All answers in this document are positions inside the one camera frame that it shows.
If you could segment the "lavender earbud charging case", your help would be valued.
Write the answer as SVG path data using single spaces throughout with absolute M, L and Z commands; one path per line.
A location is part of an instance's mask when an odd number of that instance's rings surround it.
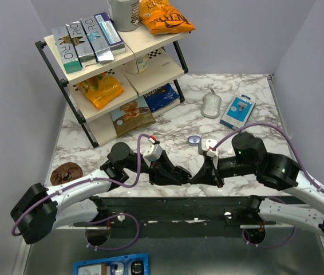
M 198 146 L 201 142 L 201 137 L 198 135 L 191 135 L 188 137 L 187 142 L 190 146 Z

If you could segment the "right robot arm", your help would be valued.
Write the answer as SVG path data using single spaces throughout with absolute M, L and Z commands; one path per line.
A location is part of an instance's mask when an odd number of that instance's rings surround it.
M 225 178 L 253 174 L 265 187 L 290 194 L 309 206 L 286 205 L 251 195 L 243 209 L 232 212 L 234 221 L 242 225 L 280 222 L 324 237 L 324 185 L 311 183 L 296 161 L 285 155 L 267 152 L 262 139 L 250 133 L 233 137 L 233 157 L 219 158 L 213 151 L 216 144 L 210 139 L 200 142 L 199 153 L 203 155 L 204 163 L 191 179 L 192 184 L 222 187 Z

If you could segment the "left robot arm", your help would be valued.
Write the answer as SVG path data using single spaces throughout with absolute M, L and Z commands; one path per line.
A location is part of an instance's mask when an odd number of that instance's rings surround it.
M 107 161 L 87 176 L 45 187 L 36 183 L 28 188 L 10 212 L 14 221 L 13 236 L 21 236 L 27 244 L 45 238 L 53 229 L 72 223 L 90 223 L 100 226 L 106 213 L 98 194 L 118 187 L 132 188 L 127 183 L 131 170 L 139 176 L 145 173 L 151 184 L 160 186 L 186 184 L 191 173 L 174 165 L 159 142 L 152 142 L 145 151 L 134 152 L 129 145 L 113 145 Z

